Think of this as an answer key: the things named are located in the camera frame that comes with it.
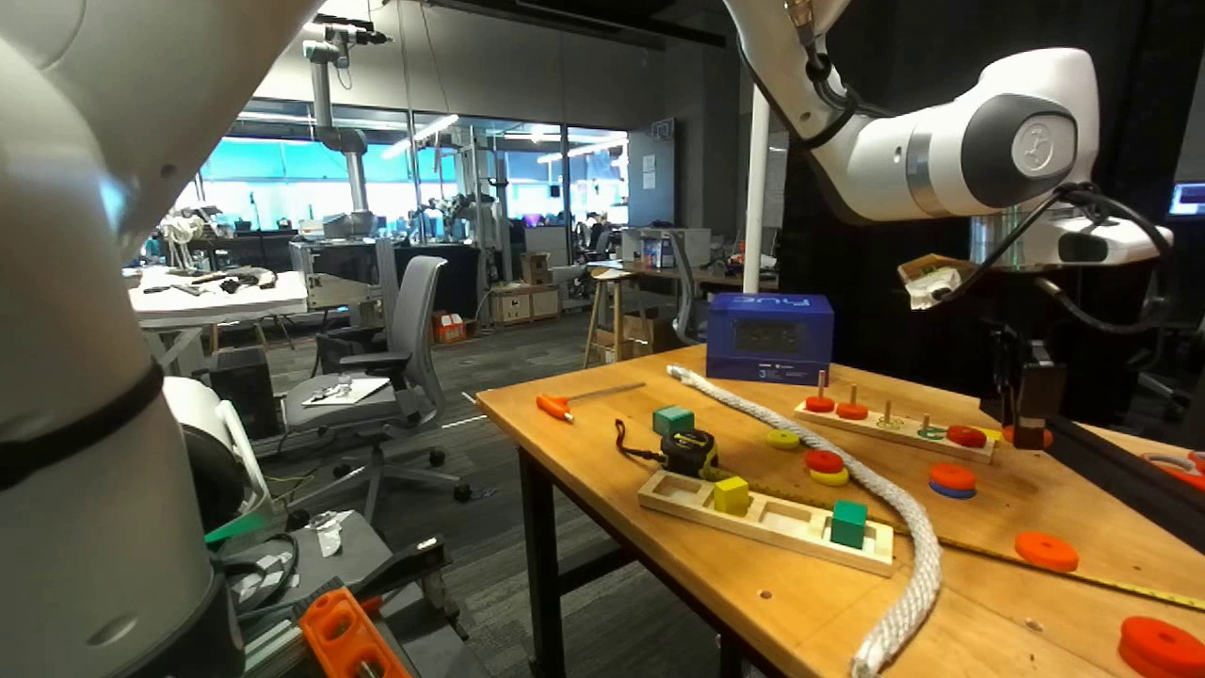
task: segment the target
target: gray carpet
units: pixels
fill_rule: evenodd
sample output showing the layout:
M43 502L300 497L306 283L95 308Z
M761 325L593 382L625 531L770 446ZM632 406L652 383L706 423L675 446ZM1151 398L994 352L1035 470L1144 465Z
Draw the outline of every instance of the gray carpet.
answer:
M401 490L379 502L377 526L390 548L440 536L450 564L443 569L449 592L459 602L459 629L468 634L468 657L449 657L449 674L530 674L530 619L525 619L525 559L524 559L524 514L512 441L485 420L476 420L471 393L518 383L582 367L588 317L571 312L542 325L485 327L463 343L436 352L436 373L443 383L443 423L450 430L421 432L390 446L440 446L449 470L471 484L471 502L459 506L443 490ZM267 352L273 393L306 382L313 369L313 335L293 327L293 340L273 340ZM271 486L293 492L322 484L328 465L313 458L267 458ZM593 549L605 536L564 497L556 502L562 559ZM564 646L571 674L627 674L627 678L679 678L716 674L716 634L679 602L646 569L625 564L571 594L564 594Z

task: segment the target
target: wooden workbench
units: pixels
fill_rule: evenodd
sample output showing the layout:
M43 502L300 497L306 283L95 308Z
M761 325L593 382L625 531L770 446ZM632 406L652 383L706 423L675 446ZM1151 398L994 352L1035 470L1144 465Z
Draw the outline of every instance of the wooden workbench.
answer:
M652 469L613 453L613 420L627 423L627 446L653 447L653 432L646 425L652 411L669 402L690 406L696 425L717 437L717 465L761 490L808 506L856 497L871 506L872 520L901 520L857 486L830 490L808 484L794 453L778 453L764 441L761 423L680 387L665 377L665 367L704 373L704 352L690 348L613 363L483 393L476 398L485 413L515 437L525 486L530 474L544 474L753 657L782 674L848 674L857 639L906 585L912 543L897 538L897 573L881 582L794 549L646 514L640 510L635 490ZM571 425L552 423L535 406L535 397L571 397L627 382L643 382L643 387L574 402ZM792 413L794 402L808 397L805 387L782 383L717 383L774 406L778 413ZM897 413L990 425L975 398L957 393L857 369L830 369L828 397L841 398L848 383L857 383L857 402L871 406L891 398ZM932 458L948 458L948 453L830 425L813 430L920 497L942 538L1011 559L1015 531L1050 531L1075 548L1085 578L1205 598L1205 561L1198 549L1182 548L1046 453L1000 447L990 458L965 455L980 474L980 492L970 502L948 502L927 490L927 469ZM1159 447L1137 437L1109 437L1134 453ZM535 526L544 531L544 517L525 517L525 538L535 538ZM556 602L544 594L548 592L535 592L530 598L537 666L562 664L562 636L544 639L548 615L556 615ZM1134 674L1119 658L1119 629L1130 615L1163 619L1205 636L1205 619L1192 609L946 549L942 598L887 674Z

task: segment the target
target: ceiling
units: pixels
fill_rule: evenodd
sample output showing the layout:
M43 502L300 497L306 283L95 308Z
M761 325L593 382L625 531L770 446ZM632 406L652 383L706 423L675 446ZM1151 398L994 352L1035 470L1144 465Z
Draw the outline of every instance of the ceiling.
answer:
M704 0L425 0L431 9L476 13L512 23L571 30L608 43L664 50L665 43L726 47L716 30L680 23Z

